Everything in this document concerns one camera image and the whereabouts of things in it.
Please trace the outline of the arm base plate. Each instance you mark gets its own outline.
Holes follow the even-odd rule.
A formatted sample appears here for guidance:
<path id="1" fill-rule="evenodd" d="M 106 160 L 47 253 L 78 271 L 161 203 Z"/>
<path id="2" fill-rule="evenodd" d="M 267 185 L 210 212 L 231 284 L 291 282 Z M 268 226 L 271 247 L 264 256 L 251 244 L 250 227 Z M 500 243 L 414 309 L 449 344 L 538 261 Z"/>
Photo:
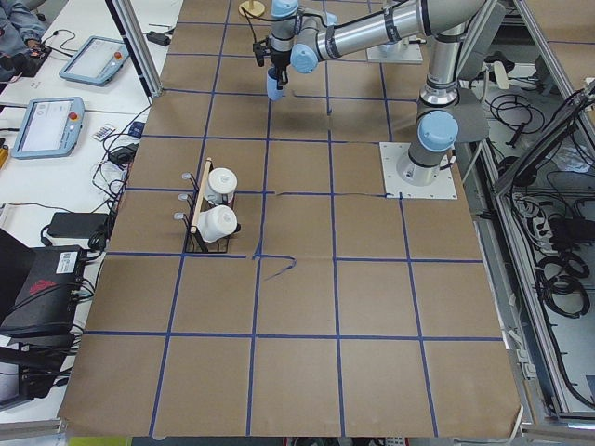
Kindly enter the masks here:
<path id="1" fill-rule="evenodd" d="M 421 167 L 409 157 L 410 143 L 380 142 L 385 195 L 390 199 L 456 200 L 447 157 L 434 167 Z"/>
<path id="2" fill-rule="evenodd" d="M 374 46 L 366 50 L 368 62 L 420 65 L 423 57 L 420 45 L 408 40 Z"/>

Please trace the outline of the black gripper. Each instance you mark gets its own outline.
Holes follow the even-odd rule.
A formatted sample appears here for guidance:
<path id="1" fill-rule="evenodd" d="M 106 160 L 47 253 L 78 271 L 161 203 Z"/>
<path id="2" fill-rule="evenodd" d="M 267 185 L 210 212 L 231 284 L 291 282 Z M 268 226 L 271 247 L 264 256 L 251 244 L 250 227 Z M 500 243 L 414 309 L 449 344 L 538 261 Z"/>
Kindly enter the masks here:
<path id="1" fill-rule="evenodd" d="M 265 58 L 271 59 L 274 66 L 273 73 L 276 89 L 284 88 L 288 83 L 286 67 L 290 64 L 291 41 L 279 38 L 264 38 L 253 44 L 253 53 L 259 67 L 264 66 Z"/>

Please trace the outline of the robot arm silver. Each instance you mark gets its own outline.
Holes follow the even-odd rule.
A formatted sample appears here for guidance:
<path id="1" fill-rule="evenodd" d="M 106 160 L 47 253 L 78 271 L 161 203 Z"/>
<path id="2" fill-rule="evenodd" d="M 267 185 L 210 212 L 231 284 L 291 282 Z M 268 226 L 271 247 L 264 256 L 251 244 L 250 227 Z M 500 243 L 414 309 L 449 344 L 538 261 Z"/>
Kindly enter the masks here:
<path id="1" fill-rule="evenodd" d="M 271 5 L 271 32 L 253 44 L 257 64 L 271 61 L 267 71 L 269 99 L 282 97 L 287 69 L 311 73 L 327 60 L 374 46 L 398 44 L 422 33 L 434 39 L 426 82 L 419 92 L 416 138 L 396 164 L 408 184 L 426 187 L 440 171 L 444 155 L 454 148 L 460 125 L 452 107 L 459 99 L 457 59 L 467 23 L 483 7 L 481 1 L 402 1 L 346 23 L 328 12 L 302 7 L 297 1 Z"/>

